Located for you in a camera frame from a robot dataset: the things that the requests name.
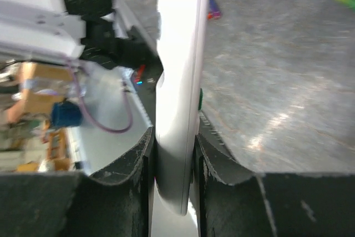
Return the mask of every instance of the white robot part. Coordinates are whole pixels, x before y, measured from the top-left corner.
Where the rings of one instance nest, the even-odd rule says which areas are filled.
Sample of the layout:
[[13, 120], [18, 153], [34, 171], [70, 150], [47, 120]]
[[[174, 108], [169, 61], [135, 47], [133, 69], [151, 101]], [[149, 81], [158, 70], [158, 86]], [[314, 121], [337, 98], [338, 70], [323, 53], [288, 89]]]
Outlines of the white robot part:
[[156, 182], [163, 203], [179, 215], [189, 201], [207, 7], [208, 0], [158, 0], [164, 72], [156, 87]]
[[2, 52], [45, 50], [76, 58], [84, 49], [85, 23], [66, 13], [64, 0], [0, 0], [0, 29]]

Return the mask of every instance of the wire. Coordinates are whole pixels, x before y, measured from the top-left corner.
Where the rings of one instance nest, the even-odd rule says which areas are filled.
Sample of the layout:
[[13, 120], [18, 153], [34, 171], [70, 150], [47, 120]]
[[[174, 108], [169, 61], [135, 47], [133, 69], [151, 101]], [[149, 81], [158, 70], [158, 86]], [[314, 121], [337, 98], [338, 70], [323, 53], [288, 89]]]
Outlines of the wire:
[[88, 121], [90, 121], [94, 126], [100, 128], [101, 130], [104, 130], [105, 132], [108, 132], [108, 133], [125, 133], [127, 132], [133, 125], [133, 115], [132, 115], [132, 110], [129, 106], [129, 102], [128, 102], [128, 97], [127, 97], [127, 94], [126, 94], [126, 91], [122, 90], [122, 95], [123, 95], [123, 99], [124, 99], [124, 105], [126, 107], [126, 110], [127, 110], [127, 114], [128, 114], [128, 118], [129, 118], [129, 123], [127, 125], [126, 128], [123, 128], [123, 129], [110, 129], [104, 125], [102, 125], [101, 123], [99, 123], [97, 120], [95, 120], [91, 115], [90, 113], [88, 112], [88, 109], [85, 105], [85, 102], [84, 102], [84, 98], [82, 97], [81, 95], [81, 89], [80, 89], [80, 85], [79, 85], [79, 82], [78, 82], [78, 79], [77, 79], [77, 76], [75, 75], [74, 73], [74, 70], [73, 70], [73, 66], [72, 66], [72, 63], [71, 63], [71, 59], [65, 57], [65, 61], [67, 63], [67, 66], [69, 68], [69, 73], [70, 75], [72, 76], [73, 78], [73, 82], [74, 82], [74, 87], [75, 87], [75, 92], [79, 98], [79, 108], [80, 108], [80, 111], [83, 113], [84, 115], [84, 118]]

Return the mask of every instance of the gray floor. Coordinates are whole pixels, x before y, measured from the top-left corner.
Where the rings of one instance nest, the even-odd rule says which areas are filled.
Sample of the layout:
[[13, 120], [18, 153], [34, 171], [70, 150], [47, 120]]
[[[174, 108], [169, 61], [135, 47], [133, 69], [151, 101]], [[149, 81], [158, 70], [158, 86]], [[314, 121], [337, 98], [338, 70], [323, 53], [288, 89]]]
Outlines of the gray floor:
[[[355, 171], [355, 12], [334, 0], [217, 2], [203, 110], [235, 158], [255, 171]], [[155, 0], [127, 3], [155, 36]]]

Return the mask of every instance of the cardboard box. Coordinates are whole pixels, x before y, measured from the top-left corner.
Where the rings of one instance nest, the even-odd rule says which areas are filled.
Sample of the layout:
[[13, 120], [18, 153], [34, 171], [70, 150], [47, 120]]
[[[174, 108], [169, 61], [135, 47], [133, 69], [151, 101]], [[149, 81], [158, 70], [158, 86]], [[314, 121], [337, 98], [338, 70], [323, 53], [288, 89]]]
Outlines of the cardboard box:
[[[36, 78], [63, 80], [65, 82], [72, 81], [72, 77], [66, 67], [33, 62], [22, 63], [18, 78], [21, 83], [27, 79]], [[17, 119], [27, 113], [50, 115], [53, 104], [64, 99], [64, 95], [37, 94], [31, 89], [22, 89], [21, 94], [22, 99], [11, 108], [14, 109], [13, 113], [15, 113], [14, 116]]]
[[65, 171], [67, 172], [72, 166], [72, 161], [69, 158], [56, 158], [52, 159], [55, 166], [55, 171]]
[[22, 164], [17, 166], [16, 172], [36, 172], [38, 167], [38, 163]]

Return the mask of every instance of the red object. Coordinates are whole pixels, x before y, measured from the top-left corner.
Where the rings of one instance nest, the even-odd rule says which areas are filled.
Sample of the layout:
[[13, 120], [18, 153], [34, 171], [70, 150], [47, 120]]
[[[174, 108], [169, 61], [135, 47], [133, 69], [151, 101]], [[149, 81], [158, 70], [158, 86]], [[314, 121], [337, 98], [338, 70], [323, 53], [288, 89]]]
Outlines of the red object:
[[135, 77], [135, 82], [136, 83], [140, 81], [140, 78], [142, 77], [144, 69], [145, 69], [145, 65], [141, 65], [139, 67], [139, 69], [137, 70], [137, 75]]
[[221, 11], [215, 0], [209, 0], [210, 12], [212, 12], [213, 19], [221, 18]]

